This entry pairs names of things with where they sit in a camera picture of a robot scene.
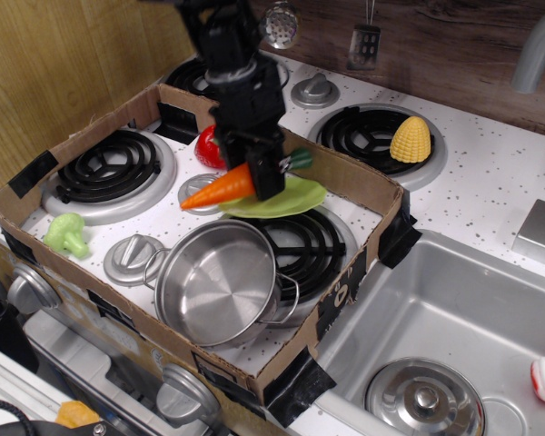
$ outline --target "green broccoli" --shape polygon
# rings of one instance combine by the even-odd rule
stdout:
[[[83,241],[84,219],[78,213],[63,213],[53,219],[43,241],[56,252],[68,250],[79,259],[89,253]]]

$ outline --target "sink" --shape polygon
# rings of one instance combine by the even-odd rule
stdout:
[[[472,385],[486,412],[485,436],[545,436],[545,402],[530,380],[531,363],[545,356],[545,278],[421,232],[394,269],[373,265],[357,302],[317,347],[337,382],[333,394],[364,408],[381,368],[418,357]]]

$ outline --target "toy carrot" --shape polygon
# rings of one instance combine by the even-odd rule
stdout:
[[[243,163],[184,200],[182,209],[230,202],[256,193],[248,164]]]

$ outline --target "cardboard box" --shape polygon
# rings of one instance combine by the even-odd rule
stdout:
[[[333,193],[378,213],[381,221],[293,337],[257,375],[247,374],[214,353],[190,343],[133,305],[111,284],[94,277],[21,230],[29,215],[40,207],[43,181],[115,130],[133,122],[139,127],[157,121],[160,102],[194,113],[199,131],[213,124],[208,113],[213,101],[164,84],[149,87],[116,111],[37,157],[0,189],[0,226],[13,251],[24,256],[36,269],[63,277],[74,287],[96,295],[128,319],[141,337],[157,344],[188,369],[201,374],[228,398],[253,411],[262,406],[281,425],[287,426],[315,398],[332,387],[329,376],[314,361],[315,346],[343,305],[354,299],[360,281],[377,259],[382,234],[391,231],[391,223],[401,211],[404,191],[396,182],[367,165],[284,131],[287,154],[296,148],[306,148],[312,153],[312,168],[296,172],[298,175],[315,180]]]

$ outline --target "wooden wall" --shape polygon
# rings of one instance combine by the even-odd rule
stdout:
[[[257,15],[271,2],[251,0]],[[381,41],[370,72],[346,69],[353,26],[365,22],[364,0],[291,3],[301,12],[302,37],[276,53],[545,134],[545,73],[535,94],[510,88],[545,0],[376,0]]]
[[[0,187],[192,53],[171,5],[0,2]]]

